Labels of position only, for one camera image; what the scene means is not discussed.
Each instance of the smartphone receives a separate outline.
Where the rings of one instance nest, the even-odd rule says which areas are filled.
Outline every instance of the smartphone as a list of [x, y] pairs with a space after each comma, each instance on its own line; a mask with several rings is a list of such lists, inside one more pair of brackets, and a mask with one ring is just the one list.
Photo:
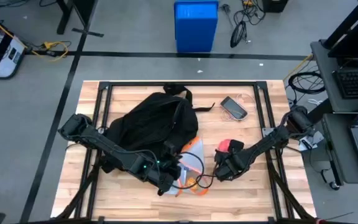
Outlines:
[[245, 109], [236, 103], [230, 96], [227, 96], [222, 102], [221, 106], [231, 114], [234, 119], [241, 120], [247, 116]]

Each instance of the blue bin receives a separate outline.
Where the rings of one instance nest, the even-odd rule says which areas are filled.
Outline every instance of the blue bin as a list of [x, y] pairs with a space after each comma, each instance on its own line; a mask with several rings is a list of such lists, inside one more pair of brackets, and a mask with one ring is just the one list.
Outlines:
[[175, 38], [178, 52], [210, 52], [218, 23], [218, 1], [177, 0]]

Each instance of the concrete floor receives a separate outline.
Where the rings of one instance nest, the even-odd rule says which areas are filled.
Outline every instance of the concrete floor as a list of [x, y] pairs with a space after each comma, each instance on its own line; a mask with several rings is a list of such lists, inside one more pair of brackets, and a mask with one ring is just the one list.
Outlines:
[[[221, 3], [229, 4], [232, 13], [240, 7], [235, 0]], [[268, 14], [259, 25], [248, 26], [251, 43], [241, 43], [234, 49], [229, 46], [230, 23], [220, 12], [213, 52], [306, 56], [311, 53], [310, 42], [326, 38], [356, 4], [356, 0], [292, 0], [283, 13]], [[73, 42], [70, 50], [75, 50], [81, 34], [71, 29], [81, 28], [81, 23], [72, 13], [65, 35], [57, 35], [60, 14], [58, 6], [39, 8], [37, 1], [0, 9], [0, 19], [23, 38], [35, 44], [70, 40]], [[90, 30], [105, 36], [87, 36], [84, 50], [175, 52], [172, 14], [173, 0], [99, 0]], [[75, 112], [83, 80], [283, 79], [300, 63], [263, 58], [202, 58], [199, 61], [197, 58], [83, 56], [74, 74], [60, 125]], [[72, 61], [73, 57], [67, 57], [51, 64], [28, 55], [16, 76], [0, 80], [0, 212], [7, 215], [4, 223], [18, 222], [21, 217]], [[314, 65], [312, 62], [305, 69]], [[288, 90], [287, 94], [293, 98], [292, 91]], [[299, 104], [311, 110], [314, 105], [307, 103], [308, 98], [305, 96]], [[326, 95], [322, 93], [313, 98], [323, 100]], [[66, 145], [60, 136], [55, 137], [30, 216], [32, 221], [50, 217]], [[353, 212], [334, 221], [358, 223], [358, 185], [348, 184], [337, 192], [330, 190], [310, 167], [307, 153], [304, 157], [318, 216], [330, 218]], [[325, 158], [317, 157], [313, 165], [317, 169], [327, 167], [326, 162], [320, 161]]]

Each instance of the wooden surface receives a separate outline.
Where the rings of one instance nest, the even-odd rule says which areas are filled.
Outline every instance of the wooden surface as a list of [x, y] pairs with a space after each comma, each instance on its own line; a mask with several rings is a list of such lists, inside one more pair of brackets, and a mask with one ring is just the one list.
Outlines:
[[[289, 110], [283, 82], [268, 81], [270, 101], [272, 102], [275, 122], [278, 125], [281, 117]], [[92, 118], [96, 101], [98, 82], [84, 82], [76, 112]], [[214, 166], [214, 150], [223, 139], [243, 141], [245, 147], [255, 144], [261, 139], [259, 120], [254, 92], [248, 86], [188, 86], [193, 92], [195, 108], [211, 106], [210, 112], [197, 113], [199, 122], [198, 136], [204, 143], [206, 172], [209, 174]], [[108, 116], [108, 124], [138, 105], [144, 98], [156, 91], [163, 91], [160, 86], [115, 86]], [[220, 102], [231, 96], [238, 97], [247, 110], [245, 120], [230, 121], [223, 115]], [[106, 91], [103, 95], [100, 114], [102, 114]], [[262, 107], [265, 111], [263, 95]], [[265, 122], [269, 126], [266, 112]], [[67, 150], [62, 175], [58, 185], [51, 217], [58, 215], [78, 190], [85, 148], [73, 146]], [[306, 178], [301, 155], [291, 150], [284, 150], [283, 162], [290, 190], [298, 201], [311, 214], [315, 215], [313, 201]], [[283, 215], [286, 215], [284, 200], [280, 192]], [[107, 220], [193, 220], [193, 221], [258, 221], [274, 216], [272, 193], [265, 156], [259, 156], [251, 168], [235, 181], [214, 181], [209, 192], [204, 196], [182, 194], [179, 197], [165, 194], [157, 195], [157, 189], [148, 183], [142, 183], [131, 175], [114, 170], [109, 174], [99, 173], [93, 219], [105, 216]]]

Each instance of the red object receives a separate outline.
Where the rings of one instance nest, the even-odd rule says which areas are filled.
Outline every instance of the red object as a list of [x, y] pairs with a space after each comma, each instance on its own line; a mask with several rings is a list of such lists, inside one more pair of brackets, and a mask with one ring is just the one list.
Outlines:
[[231, 139], [225, 139], [219, 143], [218, 150], [221, 152], [229, 152], [229, 146], [230, 146]]

